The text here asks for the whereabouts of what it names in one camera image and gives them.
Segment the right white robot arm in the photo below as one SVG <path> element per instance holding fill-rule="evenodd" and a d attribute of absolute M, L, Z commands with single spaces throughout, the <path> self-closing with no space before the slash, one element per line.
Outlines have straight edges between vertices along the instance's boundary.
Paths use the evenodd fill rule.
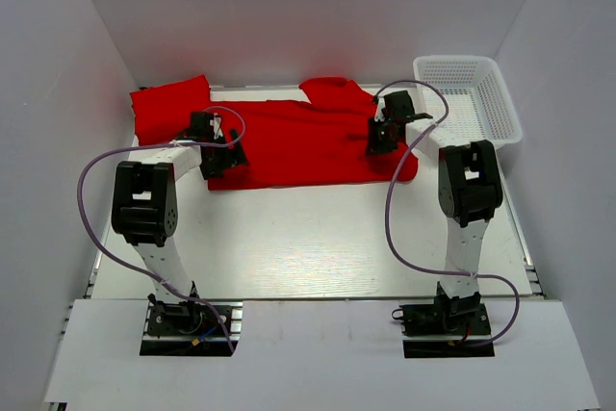
<path fill-rule="evenodd" d="M 409 93 L 395 91 L 375 99 L 377 111 L 369 119 L 367 153 L 384 155 L 401 143 L 421 151 L 437 164 L 437 195 L 447 218 L 444 268 L 434 309 L 436 324 L 448 333 L 459 331 L 479 303 L 477 282 L 483 237 L 501 206 L 503 192 L 494 145 L 471 141 L 443 128 L 433 116 L 418 113 Z"/>

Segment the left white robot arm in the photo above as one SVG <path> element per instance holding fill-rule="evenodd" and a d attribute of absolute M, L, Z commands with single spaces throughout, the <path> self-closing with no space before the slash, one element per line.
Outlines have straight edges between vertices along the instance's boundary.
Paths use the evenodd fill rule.
<path fill-rule="evenodd" d="M 221 116 L 193 112 L 189 127 L 157 154 L 141 161 L 123 161 L 115 171 L 112 227 L 140 255 L 145 270 L 154 275 L 155 299 L 174 304 L 170 321 L 181 332 L 192 333 L 203 322 L 195 283 L 186 273 L 173 235 L 179 222 L 176 183 L 199 169 L 204 181 L 248 160 L 232 129 L 223 133 Z"/>

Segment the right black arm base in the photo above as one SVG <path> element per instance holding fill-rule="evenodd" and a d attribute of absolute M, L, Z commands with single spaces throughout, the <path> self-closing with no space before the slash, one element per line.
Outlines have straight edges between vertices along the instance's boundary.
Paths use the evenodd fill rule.
<path fill-rule="evenodd" d="M 392 312 L 401 324 L 405 359 L 490 358 L 495 356 L 491 324 L 480 303 L 473 314 L 447 317 L 433 304 L 405 304 Z"/>

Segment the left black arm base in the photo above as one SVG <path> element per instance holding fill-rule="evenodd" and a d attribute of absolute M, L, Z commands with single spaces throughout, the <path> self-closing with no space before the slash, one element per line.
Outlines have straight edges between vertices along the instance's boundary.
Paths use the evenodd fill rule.
<path fill-rule="evenodd" d="M 151 297 L 140 356 L 231 357 L 240 340 L 243 306 L 215 304 L 214 308 L 217 315 L 192 302 L 169 304 Z"/>

